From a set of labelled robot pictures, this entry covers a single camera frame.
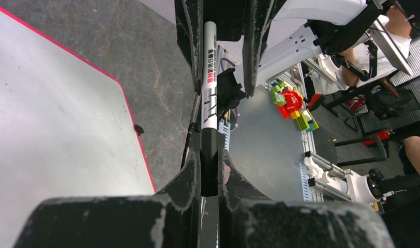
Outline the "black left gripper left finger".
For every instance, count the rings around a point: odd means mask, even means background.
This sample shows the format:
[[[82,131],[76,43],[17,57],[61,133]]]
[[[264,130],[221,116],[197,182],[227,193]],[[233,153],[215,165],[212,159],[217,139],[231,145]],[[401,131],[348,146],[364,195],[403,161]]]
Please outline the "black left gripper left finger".
[[[200,156],[152,196],[65,197],[41,202],[15,247],[198,247]]]

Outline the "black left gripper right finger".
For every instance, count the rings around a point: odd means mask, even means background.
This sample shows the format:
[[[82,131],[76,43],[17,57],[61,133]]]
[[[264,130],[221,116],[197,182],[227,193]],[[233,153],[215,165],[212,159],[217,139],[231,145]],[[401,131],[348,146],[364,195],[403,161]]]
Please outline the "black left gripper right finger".
[[[218,155],[220,247],[393,247],[381,217],[356,203],[274,201]]]

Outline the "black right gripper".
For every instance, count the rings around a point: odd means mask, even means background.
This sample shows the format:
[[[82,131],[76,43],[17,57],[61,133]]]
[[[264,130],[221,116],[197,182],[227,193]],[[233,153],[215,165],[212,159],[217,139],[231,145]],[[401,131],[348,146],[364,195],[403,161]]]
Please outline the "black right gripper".
[[[247,98],[254,95],[271,21],[286,0],[175,0],[177,45],[191,69],[193,88],[203,80],[203,24],[217,26],[217,40],[237,42],[244,30],[243,76]]]

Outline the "black white whiteboard marker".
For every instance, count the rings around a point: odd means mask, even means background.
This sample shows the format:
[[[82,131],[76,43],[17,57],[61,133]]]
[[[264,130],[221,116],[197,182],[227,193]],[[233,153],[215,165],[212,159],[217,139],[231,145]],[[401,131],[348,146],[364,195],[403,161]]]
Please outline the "black white whiteboard marker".
[[[204,23],[203,85],[201,93],[201,195],[218,193],[217,148],[217,25]]]

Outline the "pink framed whiteboard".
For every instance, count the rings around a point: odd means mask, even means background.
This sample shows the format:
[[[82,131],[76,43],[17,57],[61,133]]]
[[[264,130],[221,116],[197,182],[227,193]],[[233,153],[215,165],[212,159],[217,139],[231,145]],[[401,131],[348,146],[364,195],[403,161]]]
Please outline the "pink framed whiteboard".
[[[122,85],[0,7],[0,247],[45,199],[154,191]]]

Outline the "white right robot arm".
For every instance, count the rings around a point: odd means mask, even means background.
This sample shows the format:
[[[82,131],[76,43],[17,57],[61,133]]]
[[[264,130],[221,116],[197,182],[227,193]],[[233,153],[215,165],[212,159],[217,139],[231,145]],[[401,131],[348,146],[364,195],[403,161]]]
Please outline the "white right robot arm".
[[[216,44],[243,42],[238,81],[244,97],[257,83],[319,54],[353,45],[381,14],[379,1],[175,1],[177,44],[206,111],[237,100],[216,81]]]

